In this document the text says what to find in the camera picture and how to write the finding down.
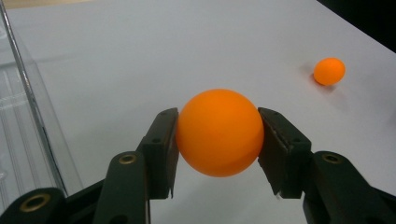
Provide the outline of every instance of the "white surface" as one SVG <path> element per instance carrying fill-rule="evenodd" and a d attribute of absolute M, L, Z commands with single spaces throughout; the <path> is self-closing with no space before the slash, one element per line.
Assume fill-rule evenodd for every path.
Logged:
<path fill-rule="evenodd" d="M 396 194 L 396 55 L 315 0 L 97 1 L 10 10 L 37 61 L 84 186 L 135 150 L 155 115 L 228 88 L 282 113 L 313 151 L 348 157 Z M 335 88 L 311 78 L 338 57 Z M 230 178 L 180 158 L 175 198 L 152 223 L 305 223 L 302 200 L 278 200 L 259 164 Z"/>

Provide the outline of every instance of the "clear plastic container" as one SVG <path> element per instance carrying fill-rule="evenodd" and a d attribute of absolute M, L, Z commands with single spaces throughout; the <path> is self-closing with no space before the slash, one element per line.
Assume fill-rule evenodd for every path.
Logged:
<path fill-rule="evenodd" d="M 23 193 L 82 189 L 35 62 L 0 0 L 0 214 Z"/>

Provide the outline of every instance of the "small orange ball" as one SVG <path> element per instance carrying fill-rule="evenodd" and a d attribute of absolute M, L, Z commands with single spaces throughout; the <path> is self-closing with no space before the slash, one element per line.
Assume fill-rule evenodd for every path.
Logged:
<path fill-rule="evenodd" d="M 318 62 L 314 70 L 314 79 L 323 86 L 339 82 L 346 72 L 344 63 L 337 58 L 326 58 Z"/>
<path fill-rule="evenodd" d="M 177 120 L 176 140 L 186 162 L 211 176 L 236 175 L 262 150 L 259 111 L 238 92 L 216 89 L 190 99 Z"/>

